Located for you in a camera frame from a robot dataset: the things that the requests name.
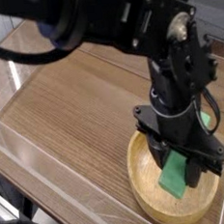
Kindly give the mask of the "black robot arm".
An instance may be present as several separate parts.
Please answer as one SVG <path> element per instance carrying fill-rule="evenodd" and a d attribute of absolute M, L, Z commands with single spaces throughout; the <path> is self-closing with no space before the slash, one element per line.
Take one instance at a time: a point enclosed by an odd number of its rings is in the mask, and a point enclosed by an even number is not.
<path fill-rule="evenodd" d="M 53 47 L 34 54 L 0 47 L 1 60 L 44 65 L 64 59 L 84 42 L 148 58 L 150 101 L 134 107 L 133 115 L 155 163 L 165 167 L 171 152 L 183 155 L 190 187 L 204 172 L 222 173 L 224 145 L 201 113 L 203 101 L 218 106 L 208 90 L 217 62 L 188 0 L 0 0 L 2 14 L 36 21 Z"/>

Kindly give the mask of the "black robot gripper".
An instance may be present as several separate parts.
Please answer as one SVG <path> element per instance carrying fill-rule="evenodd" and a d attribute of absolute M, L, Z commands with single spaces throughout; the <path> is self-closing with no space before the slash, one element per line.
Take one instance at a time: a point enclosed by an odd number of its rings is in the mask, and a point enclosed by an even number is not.
<path fill-rule="evenodd" d="M 187 158 L 185 183 L 196 188 L 202 172 L 222 175 L 224 145 L 202 123 L 202 113 L 190 103 L 178 114 L 161 112 L 153 105 L 133 109 L 137 129 L 146 136 L 155 164 L 163 168 L 171 150 Z"/>

